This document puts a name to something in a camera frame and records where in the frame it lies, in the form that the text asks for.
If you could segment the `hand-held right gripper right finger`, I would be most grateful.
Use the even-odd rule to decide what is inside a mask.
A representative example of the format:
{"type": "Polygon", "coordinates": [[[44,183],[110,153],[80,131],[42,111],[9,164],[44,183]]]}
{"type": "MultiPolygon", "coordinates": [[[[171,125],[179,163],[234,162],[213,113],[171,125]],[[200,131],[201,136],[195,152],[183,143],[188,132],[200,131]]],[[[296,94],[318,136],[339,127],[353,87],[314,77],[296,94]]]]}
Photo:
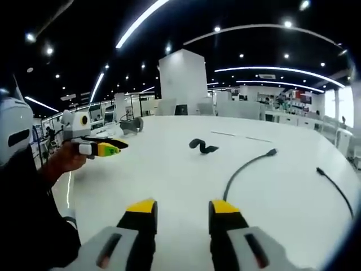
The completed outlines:
{"type": "Polygon", "coordinates": [[[281,244],[224,200],[209,202],[209,235],[215,270],[300,270],[281,244]]]}

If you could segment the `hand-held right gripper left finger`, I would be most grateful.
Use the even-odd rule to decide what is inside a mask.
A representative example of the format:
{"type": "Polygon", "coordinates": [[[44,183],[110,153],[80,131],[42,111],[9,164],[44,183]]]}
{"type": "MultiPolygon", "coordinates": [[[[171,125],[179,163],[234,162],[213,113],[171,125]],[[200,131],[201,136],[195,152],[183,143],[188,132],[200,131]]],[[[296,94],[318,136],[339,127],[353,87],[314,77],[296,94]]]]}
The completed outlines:
{"type": "Polygon", "coordinates": [[[134,203],[117,226],[104,228],[81,247],[75,270],[150,270],[156,234],[157,201],[134,203]]]}

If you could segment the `person's left hand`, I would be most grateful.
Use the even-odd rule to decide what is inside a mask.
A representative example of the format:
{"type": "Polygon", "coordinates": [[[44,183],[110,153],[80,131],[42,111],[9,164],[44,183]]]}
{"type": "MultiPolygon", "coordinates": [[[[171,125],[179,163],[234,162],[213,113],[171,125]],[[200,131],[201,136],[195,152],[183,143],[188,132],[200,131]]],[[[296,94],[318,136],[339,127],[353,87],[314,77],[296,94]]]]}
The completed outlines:
{"type": "Polygon", "coordinates": [[[46,186],[52,188],[64,173],[81,168],[86,160],[87,156],[79,154],[76,145],[67,141],[38,172],[45,180],[46,186]]]}

